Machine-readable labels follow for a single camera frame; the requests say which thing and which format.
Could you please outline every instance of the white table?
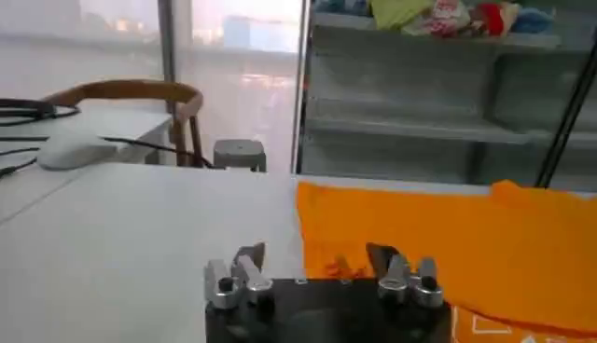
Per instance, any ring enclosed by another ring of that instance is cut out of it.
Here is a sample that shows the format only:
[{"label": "white table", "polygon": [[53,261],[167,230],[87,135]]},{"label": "white table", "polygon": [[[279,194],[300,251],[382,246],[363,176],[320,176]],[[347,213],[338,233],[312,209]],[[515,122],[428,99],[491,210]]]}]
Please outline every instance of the white table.
[{"label": "white table", "polygon": [[[41,121],[18,127],[0,127],[1,136],[49,136],[66,130],[86,131],[102,136],[116,136],[162,144],[162,134],[171,116],[166,113],[139,110],[86,109],[74,117]],[[0,151],[40,146],[40,143],[0,142]],[[118,161],[138,162],[151,152],[150,149],[118,146]],[[35,153],[0,157],[0,168],[20,164]],[[52,191],[72,181],[83,171],[51,172],[32,166],[9,178],[0,180],[0,224],[19,211],[31,206]]]},{"label": "white table", "polygon": [[[486,187],[309,178],[431,193]],[[6,342],[204,342],[202,268],[265,241],[265,273],[301,277],[296,179],[94,167],[0,226]]]},{"label": "white table", "polygon": [[[168,128],[171,118],[171,115],[158,110],[83,108],[81,113],[72,117],[16,127],[0,127],[0,136],[51,136],[76,131],[163,144],[162,134]],[[125,146],[121,146],[120,161],[138,160],[150,152],[145,148]]]}]

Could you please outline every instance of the plastic bag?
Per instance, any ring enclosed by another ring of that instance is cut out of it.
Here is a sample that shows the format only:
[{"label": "plastic bag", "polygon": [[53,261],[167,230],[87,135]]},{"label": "plastic bag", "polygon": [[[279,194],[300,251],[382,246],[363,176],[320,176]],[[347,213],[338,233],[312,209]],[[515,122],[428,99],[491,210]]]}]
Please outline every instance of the plastic bag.
[{"label": "plastic bag", "polygon": [[521,34],[540,34],[547,31],[554,21],[554,16],[536,8],[522,8],[512,26],[512,32]]},{"label": "plastic bag", "polygon": [[470,22],[468,9],[460,0],[437,0],[431,10],[416,17],[402,28],[405,34],[448,36]]},{"label": "plastic bag", "polygon": [[368,0],[317,0],[313,8],[316,12],[370,16]]}]

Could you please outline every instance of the power cord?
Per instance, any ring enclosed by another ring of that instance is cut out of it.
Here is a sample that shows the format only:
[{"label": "power cord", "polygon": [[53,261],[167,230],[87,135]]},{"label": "power cord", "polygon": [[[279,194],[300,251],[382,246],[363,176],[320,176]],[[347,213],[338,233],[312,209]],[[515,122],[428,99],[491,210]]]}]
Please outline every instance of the power cord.
[{"label": "power cord", "polygon": [[[59,108],[67,109],[59,113]],[[36,121],[70,117],[80,113],[76,106],[55,105],[48,102],[27,99],[0,99],[0,118],[22,118],[12,121],[0,121],[0,127],[19,126]]]},{"label": "power cord", "polygon": [[[183,155],[186,155],[186,156],[189,156],[192,158],[195,157],[195,155],[191,152],[188,152],[185,150],[177,150],[177,149],[173,149],[171,147],[163,146],[163,145],[152,144],[152,143],[143,142],[143,141],[136,141],[136,140],[132,140],[132,139],[128,139],[128,138],[119,138],[119,137],[100,137],[100,138],[107,142],[111,142],[111,143],[124,143],[124,144],[130,144],[130,145],[138,145],[138,146],[148,147],[148,148],[152,148],[152,149],[156,149],[156,150],[168,151],[168,152],[176,153],[176,154],[183,154]],[[0,137],[0,142],[45,142],[48,139],[49,139],[48,136],[38,136],[38,137],[6,136],[6,137]],[[0,152],[0,157],[7,156],[7,155],[21,154],[21,153],[26,153],[26,152],[32,152],[32,151],[39,151],[39,148],[38,147],[27,147],[27,148],[22,148],[22,149],[2,151],[2,152]],[[29,167],[30,165],[32,165],[36,162],[37,162],[37,158],[34,158],[28,162],[22,163],[17,166],[1,168],[0,169],[0,179],[2,179],[4,176],[8,176],[14,172],[17,172],[23,168]],[[204,157],[201,157],[201,162],[208,169],[214,168],[214,165],[210,161],[205,159]]]},{"label": "power cord", "polygon": [[37,162],[37,158],[34,158],[28,162],[25,162],[25,163],[17,165],[17,166],[10,166],[10,167],[2,168],[2,169],[0,169],[0,180],[3,177],[12,174],[13,172],[18,172],[19,170],[21,170],[23,168],[27,168],[36,162]]}]

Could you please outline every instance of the chair backrest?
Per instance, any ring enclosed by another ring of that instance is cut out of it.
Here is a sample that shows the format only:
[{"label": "chair backrest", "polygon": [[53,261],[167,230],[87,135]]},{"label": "chair backrest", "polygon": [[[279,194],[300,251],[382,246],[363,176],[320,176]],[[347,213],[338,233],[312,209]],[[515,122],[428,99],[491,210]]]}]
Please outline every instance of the chair backrest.
[{"label": "chair backrest", "polygon": [[86,99],[154,99],[182,103],[176,108],[171,141],[177,150],[187,150],[185,124],[188,122],[193,144],[193,158],[176,155],[176,165],[202,167],[201,136],[197,113],[203,106],[203,95],[197,89],[180,83],[154,80],[110,80],[80,85],[60,91],[44,99],[56,105],[77,105]]}]

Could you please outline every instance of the white mouse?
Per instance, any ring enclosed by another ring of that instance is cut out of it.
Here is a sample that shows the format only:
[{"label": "white mouse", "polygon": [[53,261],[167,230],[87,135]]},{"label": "white mouse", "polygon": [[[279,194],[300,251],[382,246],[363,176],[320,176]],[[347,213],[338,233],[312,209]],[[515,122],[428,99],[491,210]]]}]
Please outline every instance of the white mouse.
[{"label": "white mouse", "polygon": [[37,164],[50,171],[69,171],[110,158],[117,150],[114,144],[95,135],[63,132],[41,146]]}]

